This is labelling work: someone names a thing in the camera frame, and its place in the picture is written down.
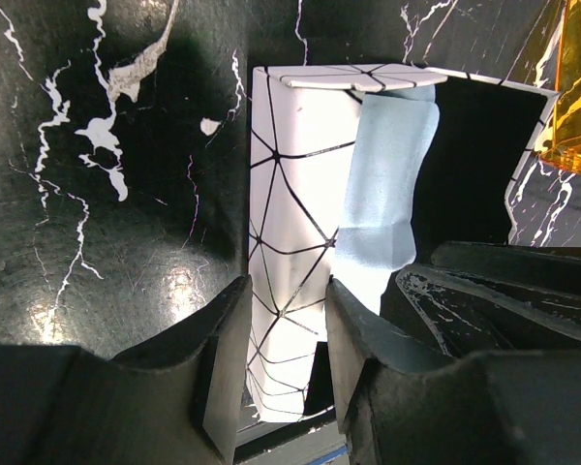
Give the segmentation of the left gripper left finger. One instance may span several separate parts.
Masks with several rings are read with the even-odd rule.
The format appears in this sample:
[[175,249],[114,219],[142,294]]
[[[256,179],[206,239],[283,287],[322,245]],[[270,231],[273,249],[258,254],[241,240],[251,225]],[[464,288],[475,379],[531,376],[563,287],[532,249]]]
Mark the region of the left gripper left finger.
[[230,464],[252,280],[111,359],[0,345],[0,464]]

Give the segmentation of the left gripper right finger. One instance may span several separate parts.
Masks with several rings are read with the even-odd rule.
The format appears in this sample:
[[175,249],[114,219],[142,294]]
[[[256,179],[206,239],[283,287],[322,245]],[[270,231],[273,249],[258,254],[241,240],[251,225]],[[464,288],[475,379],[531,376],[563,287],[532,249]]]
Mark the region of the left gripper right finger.
[[326,288],[336,419],[353,464],[581,464],[581,351],[452,358]]

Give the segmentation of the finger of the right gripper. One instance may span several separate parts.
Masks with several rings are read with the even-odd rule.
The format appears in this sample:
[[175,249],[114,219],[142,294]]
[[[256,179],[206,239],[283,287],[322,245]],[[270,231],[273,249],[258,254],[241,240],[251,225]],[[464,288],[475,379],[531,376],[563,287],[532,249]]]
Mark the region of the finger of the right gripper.
[[581,350],[581,247],[445,242],[391,275],[381,316],[452,357]]

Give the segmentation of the light blue cleaning cloth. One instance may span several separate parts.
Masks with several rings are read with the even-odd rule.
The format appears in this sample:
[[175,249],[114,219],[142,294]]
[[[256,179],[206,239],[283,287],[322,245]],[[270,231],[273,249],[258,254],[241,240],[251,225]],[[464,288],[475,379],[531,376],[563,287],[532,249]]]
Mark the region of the light blue cleaning cloth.
[[413,193],[439,120],[433,85],[362,99],[332,274],[373,313],[416,257]]

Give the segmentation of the white geometric glasses case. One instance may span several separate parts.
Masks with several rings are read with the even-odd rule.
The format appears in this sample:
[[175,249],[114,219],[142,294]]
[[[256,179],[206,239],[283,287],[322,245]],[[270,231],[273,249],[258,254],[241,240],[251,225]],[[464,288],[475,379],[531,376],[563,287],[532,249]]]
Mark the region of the white geometric glasses case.
[[449,240],[503,243],[515,177],[552,115],[555,91],[402,64],[253,71],[247,387],[260,418],[295,422],[321,387],[332,274],[363,97],[433,85],[437,132],[413,193],[416,259]]

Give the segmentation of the amber sunglasses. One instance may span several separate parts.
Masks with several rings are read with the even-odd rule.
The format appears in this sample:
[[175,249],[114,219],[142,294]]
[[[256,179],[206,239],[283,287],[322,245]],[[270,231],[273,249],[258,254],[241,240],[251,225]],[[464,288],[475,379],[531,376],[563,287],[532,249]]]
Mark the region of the amber sunglasses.
[[543,162],[581,175],[581,1],[565,1],[557,58],[558,99],[535,143]]

